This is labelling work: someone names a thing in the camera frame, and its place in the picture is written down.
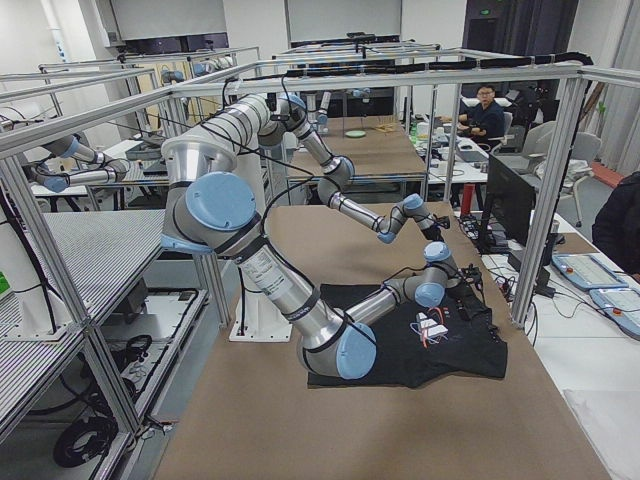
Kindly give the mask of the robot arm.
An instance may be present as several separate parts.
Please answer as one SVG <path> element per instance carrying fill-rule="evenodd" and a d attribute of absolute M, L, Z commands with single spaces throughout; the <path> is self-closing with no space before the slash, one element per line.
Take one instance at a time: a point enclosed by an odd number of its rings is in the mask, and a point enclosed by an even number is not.
<path fill-rule="evenodd" d="M 290 132 L 322 169 L 318 194 L 326 206 L 371 229 L 384 243 L 393 242 L 408 219 L 414 220 L 426 239 L 443 239 L 441 229 L 448 226 L 448 219 L 433 216 L 424 200 L 416 194 L 394 206 L 387 217 L 376 216 L 347 199 L 343 190 L 355 173 L 352 161 L 329 149 L 311 126 L 304 103 L 297 96 L 283 94 L 275 104 L 279 109 L 277 113 L 270 110 L 267 98 L 247 95 L 224 107 L 200 126 L 220 142 L 217 145 L 219 149 L 229 149 L 232 159 L 249 151 L 248 143 L 252 138 L 257 138 L 261 146 L 268 148 Z M 189 188 L 185 200 L 191 216 L 207 229 L 245 235 L 249 224 L 257 221 L 260 224 L 259 234 L 266 234 L 266 218 L 257 214 L 251 187 L 231 172 L 215 171 L 201 177 Z"/>
<path fill-rule="evenodd" d="M 184 134 L 166 141 L 162 154 L 171 182 L 171 196 L 162 234 L 166 248 L 214 252 L 231 259 L 300 333 L 298 357 L 311 373 L 347 380 L 372 369 L 377 341 L 372 324 L 404 302 L 425 308 L 441 304 L 445 292 L 464 277 L 439 235 L 439 225 L 416 195 L 379 216 L 344 197 L 331 195 L 330 208 L 392 242 L 412 219 L 428 239 L 426 265 L 411 276 L 391 278 L 346 310 L 336 310 L 302 272 L 272 245 L 260 223 L 254 193 L 234 174 L 234 142 Z"/>

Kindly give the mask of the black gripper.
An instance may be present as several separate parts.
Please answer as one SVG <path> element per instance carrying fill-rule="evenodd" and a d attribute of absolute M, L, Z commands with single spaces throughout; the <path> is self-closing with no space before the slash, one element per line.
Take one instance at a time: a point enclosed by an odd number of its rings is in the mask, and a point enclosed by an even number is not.
<path fill-rule="evenodd" d="M 481 295 L 484 294 L 484 283 L 482 273 L 478 266 L 469 264 L 467 267 L 463 267 L 459 270 L 462 280 L 472 285 Z"/>
<path fill-rule="evenodd" d="M 423 230 L 423 235 L 430 241 L 444 241 L 442 235 L 442 229 L 449 229 L 451 225 L 450 218 L 448 216 L 434 217 L 431 225 Z"/>

